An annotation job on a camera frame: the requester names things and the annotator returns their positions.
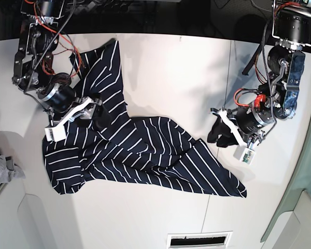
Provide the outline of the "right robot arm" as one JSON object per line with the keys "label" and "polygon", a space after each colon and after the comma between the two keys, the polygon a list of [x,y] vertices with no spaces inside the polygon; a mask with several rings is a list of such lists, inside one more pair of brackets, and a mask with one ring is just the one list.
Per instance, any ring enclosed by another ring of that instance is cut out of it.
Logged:
{"label": "right robot arm", "polygon": [[[72,2],[68,16],[59,24],[66,6],[65,1],[22,1],[22,21],[18,51],[15,54],[12,82],[24,95],[33,98],[48,115],[48,131],[67,122],[84,123],[91,120],[97,129],[106,128],[111,116],[105,109],[99,93],[77,92],[71,87],[78,76],[87,79],[94,55],[81,54],[64,28],[75,12],[77,1]],[[54,51],[64,39],[70,51],[70,73],[56,73],[52,67]]]}

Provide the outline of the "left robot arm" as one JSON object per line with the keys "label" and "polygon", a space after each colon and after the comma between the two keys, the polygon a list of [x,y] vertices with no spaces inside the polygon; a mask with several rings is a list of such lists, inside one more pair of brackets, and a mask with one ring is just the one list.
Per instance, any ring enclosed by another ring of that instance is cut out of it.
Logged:
{"label": "left robot arm", "polygon": [[305,67],[302,49],[311,47],[311,1],[274,1],[272,7],[261,43],[242,72],[254,67],[260,85],[237,89],[235,109],[210,110],[217,119],[207,141],[218,147],[251,148],[267,137],[263,128],[295,115]]}

